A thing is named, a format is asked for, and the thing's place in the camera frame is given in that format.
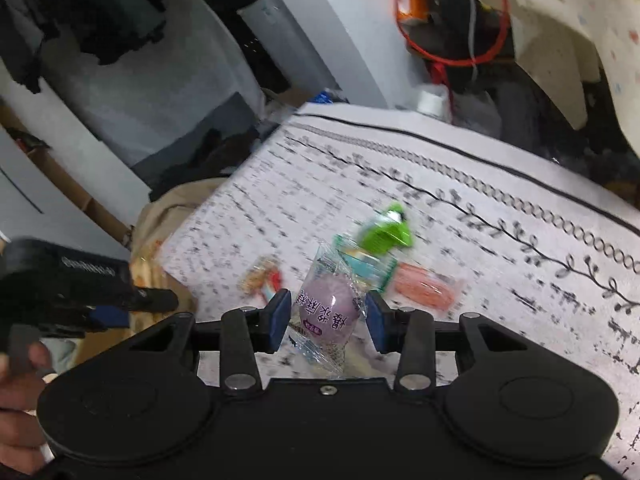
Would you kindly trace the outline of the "person's left hand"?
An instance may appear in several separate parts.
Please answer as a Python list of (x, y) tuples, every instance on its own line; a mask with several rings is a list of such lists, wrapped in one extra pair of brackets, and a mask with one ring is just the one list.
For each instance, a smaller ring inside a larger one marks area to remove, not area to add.
[(41, 452), (46, 439), (32, 412), (46, 386), (39, 373), (51, 367), (51, 358), (49, 350), (35, 342), (28, 359), (30, 370), (15, 375), (10, 357), (1, 355), (1, 463), (31, 476), (46, 464)]

